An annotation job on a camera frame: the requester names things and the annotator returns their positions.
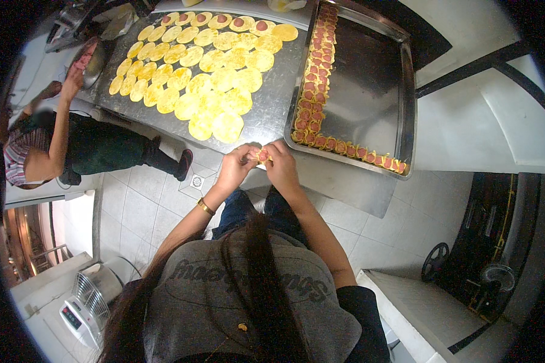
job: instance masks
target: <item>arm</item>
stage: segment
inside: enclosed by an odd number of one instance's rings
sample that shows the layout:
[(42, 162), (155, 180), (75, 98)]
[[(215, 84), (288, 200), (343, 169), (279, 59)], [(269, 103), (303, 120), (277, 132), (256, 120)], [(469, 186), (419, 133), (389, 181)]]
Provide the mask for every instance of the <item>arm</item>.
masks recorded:
[(282, 141), (275, 141), (263, 149), (269, 152), (273, 160), (266, 162), (269, 179), (295, 212), (311, 250), (329, 268), (335, 288), (357, 285), (347, 254), (301, 189), (295, 159), (286, 145)]

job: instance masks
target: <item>round dough wrapper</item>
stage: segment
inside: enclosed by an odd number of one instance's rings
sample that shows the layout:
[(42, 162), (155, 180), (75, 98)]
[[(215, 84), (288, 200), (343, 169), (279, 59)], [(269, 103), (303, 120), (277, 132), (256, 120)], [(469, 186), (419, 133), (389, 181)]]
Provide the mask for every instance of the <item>round dough wrapper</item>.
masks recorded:
[(168, 88), (163, 91), (160, 98), (157, 100), (157, 110), (160, 113), (170, 113), (174, 112), (175, 104), (180, 98), (180, 91), (175, 88)]
[(256, 68), (245, 68), (239, 70), (233, 80), (234, 88), (245, 88), (250, 93), (259, 90), (263, 85), (263, 76)]
[(137, 42), (129, 48), (129, 51), (127, 51), (127, 58), (133, 58), (139, 53), (141, 48), (144, 47), (144, 42)]
[(212, 88), (221, 92), (232, 89), (237, 72), (232, 68), (217, 69), (210, 76)]
[(176, 90), (182, 90), (188, 85), (192, 78), (192, 71), (189, 68), (178, 68), (171, 74), (167, 80), (168, 88), (175, 88)]
[(186, 51), (186, 46), (184, 44), (176, 44), (170, 48), (164, 55), (164, 62), (167, 64), (172, 64), (178, 62), (182, 58), (183, 53)]
[(139, 32), (139, 35), (137, 36), (137, 40), (139, 41), (146, 40), (149, 34), (151, 34), (154, 29), (155, 29), (155, 26), (153, 25), (146, 26), (142, 31)]
[(179, 33), (177, 37), (175, 37), (175, 40), (178, 43), (185, 44), (192, 41), (196, 37), (196, 35), (198, 35), (198, 33), (200, 33), (198, 27), (189, 27), (182, 30), (182, 32)]
[(109, 94), (114, 95), (117, 92), (119, 92), (119, 89), (121, 88), (123, 84), (123, 76), (117, 76), (111, 81), (111, 85), (109, 86)]
[(230, 42), (232, 48), (243, 47), (244, 49), (250, 51), (254, 48), (254, 42), (258, 37), (251, 33), (241, 33), (237, 34), (236, 37)]
[(228, 27), (230, 29), (232, 29), (233, 31), (237, 31), (237, 32), (240, 33), (241, 31), (247, 31), (248, 29), (250, 29), (254, 25), (254, 18), (251, 18), (250, 16), (243, 15), (243, 16), (239, 16), (239, 18), (244, 20), (244, 24), (237, 27), (236, 25), (234, 25), (234, 20), (236, 20), (236, 19), (234, 19), (228, 25)]
[(246, 66), (266, 72), (273, 67), (274, 54), (269, 51), (253, 51), (246, 56)]
[(204, 93), (210, 91), (212, 83), (210, 83), (210, 75), (200, 73), (194, 76), (186, 86), (186, 93)]
[(204, 72), (213, 72), (224, 66), (224, 52), (215, 49), (202, 57), (200, 61), (200, 69)]
[(162, 94), (163, 86), (161, 84), (150, 84), (144, 94), (144, 105), (147, 107), (155, 106)]
[(147, 41), (154, 42), (161, 38), (161, 36), (166, 32), (166, 27), (159, 26), (153, 30), (151, 34), (147, 37)]
[(187, 11), (184, 14), (186, 14), (188, 17), (184, 21), (180, 21), (180, 16), (175, 20), (175, 25), (185, 25), (188, 24), (190, 21), (192, 21), (193, 18), (196, 18), (196, 13), (193, 11)]
[(248, 50), (243, 47), (232, 48), (226, 52), (224, 58), (224, 66), (232, 69), (243, 68), (245, 63), (245, 57), (248, 55)]
[(171, 66), (171, 64), (162, 64), (156, 69), (155, 72), (153, 72), (152, 83), (161, 85), (166, 84), (167, 79), (171, 76), (173, 71), (174, 68)]
[(225, 28), (227, 25), (230, 24), (230, 22), (233, 20), (233, 17), (230, 14), (221, 14), (226, 17), (226, 21), (224, 23), (218, 23), (218, 15), (211, 18), (210, 21), (208, 21), (208, 27), (212, 29), (222, 29)]
[(179, 25), (169, 28), (164, 35), (161, 36), (161, 41), (169, 43), (174, 40), (182, 32), (182, 27)]
[(236, 38), (238, 34), (232, 31), (226, 31), (225, 33), (218, 34), (218, 37), (214, 40), (214, 47), (221, 51), (227, 51), (233, 47), (232, 40)]
[(141, 71), (138, 73), (137, 78), (140, 80), (151, 80), (153, 77), (153, 73), (157, 69), (156, 62), (149, 62), (146, 65), (144, 65), (144, 68), (141, 69)]
[(125, 73), (127, 73), (127, 71), (129, 70), (129, 68), (131, 67), (131, 58), (126, 58), (123, 62), (121, 62), (121, 64), (119, 64), (119, 66), (117, 67), (117, 72), (116, 72), (116, 75), (117, 76), (124, 76)]
[(212, 121), (214, 138), (224, 143), (233, 143), (238, 140), (244, 120), (234, 112), (222, 112)]
[(184, 93), (175, 103), (175, 117), (182, 121), (191, 119), (197, 112), (199, 104), (200, 98), (197, 94)]
[(139, 80), (133, 85), (133, 89), (129, 94), (129, 98), (133, 102), (141, 101), (141, 98), (144, 97), (145, 91), (147, 90), (147, 80)]
[(200, 62), (203, 55), (204, 55), (203, 47), (198, 47), (197, 45), (193, 47), (189, 47), (183, 53), (182, 58), (180, 58), (180, 65), (182, 67), (194, 66), (198, 64), (198, 62)]
[(242, 115), (252, 108), (252, 96), (246, 88), (234, 88), (226, 92), (226, 104), (232, 111)]
[[(267, 27), (267, 30), (258, 30), (256, 29), (256, 24), (258, 24), (260, 21), (264, 21), (265, 23), (267, 23), (268, 27)], [(263, 35), (270, 35), (272, 34), (273, 32), (273, 29), (274, 27), (276, 26), (275, 23), (273, 23), (272, 21), (270, 20), (259, 20), (259, 21), (256, 21), (254, 23), (254, 25), (252, 25), (250, 27), (250, 32), (253, 33), (254, 35), (258, 35), (259, 37), (262, 37)]]
[(205, 47), (206, 45), (212, 44), (216, 37), (218, 37), (218, 31), (216, 29), (204, 29), (196, 35), (194, 44)]
[(168, 50), (170, 50), (169, 43), (158, 44), (157, 47), (153, 48), (153, 50), (149, 52), (149, 60), (152, 62), (159, 61), (164, 55), (166, 55)]
[(144, 69), (144, 62), (142, 61), (135, 61), (131, 64), (131, 67), (129, 67), (129, 69), (127, 70), (127, 73), (126, 75), (127, 76), (139, 76), (139, 73), (141, 72), (141, 70)]
[(297, 39), (299, 36), (299, 31), (292, 25), (279, 24), (272, 28), (271, 34), (283, 42), (290, 42), (291, 40)]
[(167, 16), (170, 17), (170, 20), (167, 23), (164, 23), (163, 18), (161, 19), (160, 25), (167, 27), (167, 25), (172, 25), (174, 21), (178, 20), (180, 13), (169, 13)]
[(127, 96), (128, 94), (130, 94), (131, 90), (133, 89), (133, 86), (135, 85), (136, 80), (137, 79), (133, 75), (125, 77), (125, 79), (123, 80), (123, 84), (121, 85), (121, 88), (119, 89), (119, 94), (121, 96)]
[(280, 51), (282, 48), (282, 40), (274, 35), (263, 35), (254, 42), (254, 47), (258, 51), (269, 51), (272, 54)]
[(147, 57), (149, 57), (149, 54), (152, 52), (152, 50), (155, 47), (156, 47), (156, 44), (154, 42), (147, 43), (146, 45), (144, 45), (143, 48), (141, 48), (139, 53), (137, 53), (137, 59), (139, 59), (141, 61), (146, 59)]
[[(204, 21), (198, 21), (198, 15), (203, 15), (206, 18)], [(212, 20), (212, 13), (209, 13), (208, 11), (204, 11), (203, 13), (200, 13), (196, 15), (193, 19), (190, 20), (190, 25), (193, 27), (201, 27), (202, 25), (208, 24), (210, 20)]]

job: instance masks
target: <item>woman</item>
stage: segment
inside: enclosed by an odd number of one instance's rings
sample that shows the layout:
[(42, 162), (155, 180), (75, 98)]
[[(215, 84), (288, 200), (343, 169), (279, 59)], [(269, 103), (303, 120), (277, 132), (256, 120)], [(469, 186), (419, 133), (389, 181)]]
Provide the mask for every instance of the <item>woman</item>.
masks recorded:
[[(8, 182), (28, 189), (60, 177), (67, 185), (78, 185), (81, 175), (142, 164), (183, 181), (192, 163), (190, 150), (182, 152), (178, 163), (159, 150), (159, 138), (149, 140), (123, 127), (69, 112), (71, 101), (83, 84), (81, 72), (71, 67), (62, 87), (58, 82), (51, 82), (24, 108), (9, 130), (8, 115), (2, 118), (0, 139), (5, 144)], [(59, 92), (57, 112), (35, 112), (42, 99)]]
[[(272, 158), (265, 214), (237, 189), (257, 163), (258, 149), (242, 145), (144, 278), (126, 286), (99, 362), (389, 361), (375, 294), (356, 286), (295, 159), (280, 141), (263, 149)], [(214, 240), (197, 240), (223, 202)]]

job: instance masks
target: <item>stainless steel tray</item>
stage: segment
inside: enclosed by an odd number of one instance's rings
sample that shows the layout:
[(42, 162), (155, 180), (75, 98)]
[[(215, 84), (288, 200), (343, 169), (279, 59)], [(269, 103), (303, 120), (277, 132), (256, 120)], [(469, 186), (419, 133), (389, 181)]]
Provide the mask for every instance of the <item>stainless steel tray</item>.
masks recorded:
[(326, 118), (322, 122), (321, 133), (376, 150), (381, 155), (389, 153), (390, 157), (407, 163), (409, 170), (400, 175), (361, 160), (299, 145), (291, 139), (312, 29), (319, 6), (324, 1), (327, 0), (316, 1), (312, 14), (301, 72), (297, 75), (285, 124), (285, 141), (295, 150), (407, 180), (413, 170), (416, 118), (409, 35), (375, 11), (352, 1), (330, 1), (339, 8), (339, 20), (335, 30), (335, 62), (329, 77), (329, 99), (323, 109)]

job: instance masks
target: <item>yellow dough wrapper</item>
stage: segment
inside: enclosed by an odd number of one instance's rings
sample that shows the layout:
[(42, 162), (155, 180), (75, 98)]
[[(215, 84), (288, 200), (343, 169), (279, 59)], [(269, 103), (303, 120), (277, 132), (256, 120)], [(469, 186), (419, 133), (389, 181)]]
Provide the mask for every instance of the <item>yellow dough wrapper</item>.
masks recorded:
[(166, 30), (164, 35), (161, 36), (161, 41), (164, 43), (169, 43), (174, 40), (182, 32), (182, 27), (179, 25), (173, 26)]
[(146, 65), (144, 65), (144, 68), (141, 69), (141, 71), (138, 73), (137, 78), (140, 80), (151, 80), (153, 77), (153, 73), (157, 69), (156, 62), (149, 62)]
[(167, 79), (171, 76), (173, 71), (174, 68), (171, 66), (171, 64), (162, 64), (156, 69), (155, 72), (153, 72), (152, 83), (161, 85), (166, 84)]
[(145, 91), (147, 90), (147, 80), (139, 80), (133, 85), (129, 98), (133, 102), (141, 101), (141, 98), (144, 97)]
[(252, 108), (252, 96), (246, 88), (234, 88), (226, 92), (226, 105), (240, 115)]
[(182, 30), (182, 32), (179, 33), (177, 37), (175, 37), (175, 40), (178, 43), (185, 44), (192, 41), (196, 37), (196, 35), (198, 35), (198, 33), (200, 33), (198, 27), (189, 27)]
[(156, 44), (154, 42), (147, 43), (146, 45), (144, 45), (144, 47), (141, 48), (139, 53), (137, 53), (137, 59), (141, 61), (146, 59), (147, 57), (149, 57), (149, 54), (152, 52), (153, 48), (155, 47), (156, 47)]
[(123, 76), (117, 76), (111, 81), (111, 85), (109, 86), (109, 94), (114, 95), (117, 92), (119, 92), (119, 89), (121, 88), (123, 84)]
[(198, 47), (197, 45), (193, 47), (189, 47), (183, 53), (182, 58), (180, 58), (180, 65), (182, 67), (194, 66), (198, 64), (198, 62), (200, 62), (203, 55), (204, 55), (203, 47)]
[(204, 72), (213, 72), (224, 66), (224, 52), (215, 49), (202, 57), (199, 67)]
[(246, 16), (246, 15), (243, 15), (243, 16), (239, 16), (238, 17), (239, 19), (242, 19), (244, 21), (244, 24), (243, 25), (240, 25), (239, 27), (236, 26), (234, 24), (234, 20), (236, 20), (237, 18), (235, 18), (233, 21), (230, 22), (230, 24), (228, 25), (228, 27), (230, 29), (232, 29), (233, 31), (237, 31), (237, 32), (241, 32), (241, 31), (247, 31), (248, 29), (250, 29), (253, 25), (254, 25), (254, 18), (251, 18), (250, 16)]
[(139, 53), (141, 48), (144, 47), (144, 42), (137, 42), (129, 48), (129, 51), (127, 51), (127, 58), (133, 58)]
[[(200, 15), (205, 16), (206, 18), (203, 21), (199, 21), (198, 17)], [(201, 27), (202, 25), (208, 24), (208, 22), (212, 19), (212, 13), (209, 13), (208, 11), (204, 11), (203, 13), (199, 13), (196, 15), (195, 18), (190, 20), (190, 25), (193, 27)]]
[(273, 67), (274, 54), (269, 51), (253, 51), (246, 55), (246, 66), (266, 72)]
[(194, 76), (186, 86), (186, 93), (204, 93), (210, 91), (212, 83), (210, 83), (210, 75), (200, 73)]
[(236, 80), (236, 74), (237, 72), (232, 68), (221, 68), (215, 70), (210, 76), (212, 88), (220, 92), (229, 91), (232, 89), (234, 81)]
[(153, 30), (151, 34), (147, 37), (148, 42), (154, 42), (161, 38), (161, 36), (166, 32), (166, 27), (158, 26)]
[[(224, 23), (219, 23), (218, 22), (219, 16), (226, 17), (226, 21)], [(211, 18), (210, 21), (208, 21), (208, 27), (212, 29), (222, 29), (222, 28), (225, 28), (227, 25), (229, 25), (232, 20), (233, 20), (233, 17), (230, 14), (220, 14)]]
[(164, 55), (164, 62), (172, 64), (178, 62), (182, 58), (184, 52), (186, 51), (186, 46), (184, 44), (176, 44), (170, 48)]
[(161, 84), (150, 84), (144, 94), (144, 105), (147, 107), (155, 106), (162, 94), (163, 86)]
[(155, 29), (155, 26), (153, 25), (146, 26), (142, 31), (139, 32), (139, 35), (137, 36), (137, 40), (139, 41), (146, 40), (149, 34), (151, 34), (154, 29)]
[(133, 75), (125, 77), (125, 79), (123, 80), (123, 84), (121, 85), (121, 88), (119, 89), (119, 94), (121, 96), (127, 96), (128, 94), (130, 94), (131, 90), (133, 89), (133, 86), (135, 85), (136, 80), (137, 79)]
[(175, 109), (175, 104), (180, 98), (180, 91), (175, 88), (164, 90), (160, 98), (157, 100), (157, 110), (160, 113), (170, 113)]
[(227, 31), (225, 33), (218, 34), (218, 37), (214, 40), (214, 47), (221, 51), (227, 51), (233, 47), (232, 40), (236, 38), (238, 34)]
[(281, 50), (282, 40), (276, 38), (274, 35), (263, 35), (254, 41), (254, 47), (258, 51), (269, 51), (272, 54), (275, 54)]
[(191, 78), (192, 78), (192, 71), (189, 68), (186, 68), (186, 67), (178, 68), (168, 78), (167, 87), (175, 88), (178, 91), (182, 90), (188, 85)]
[(224, 143), (233, 143), (238, 140), (244, 120), (234, 112), (222, 112), (212, 121), (214, 138)]
[[(267, 28), (265, 30), (259, 30), (258, 29), (259, 23), (261, 21), (264, 22), (267, 25)], [(270, 20), (259, 20), (259, 21), (255, 22), (254, 25), (252, 25), (250, 27), (250, 32), (253, 33), (254, 35), (258, 35), (259, 37), (262, 37), (263, 35), (272, 34), (273, 29), (274, 29), (275, 26), (276, 26), (276, 24), (273, 23)]]
[(117, 67), (116, 76), (124, 76), (125, 73), (127, 73), (127, 71), (129, 70), (130, 67), (131, 67), (131, 58), (126, 58)]
[(149, 60), (152, 62), (159, 61), (170, 50), (169, 43), (158, 44), (151, 52), (149, 52)]
[(200, 47), (212, 44), (212, 42), (218, 37), (218, 31), (216, 29), (204, 29), (194, 38), (194, 44)]
[(234, 88), (246, 88), (250, 93), (259, 90), (263, 85), (263, 76), (256, 68), (239, 70), (233, 80)]
[(186, 121), (197, 112), (200, 99), (195, 93), (184, 93), (175, 103), (174, 114), (179, 120)]

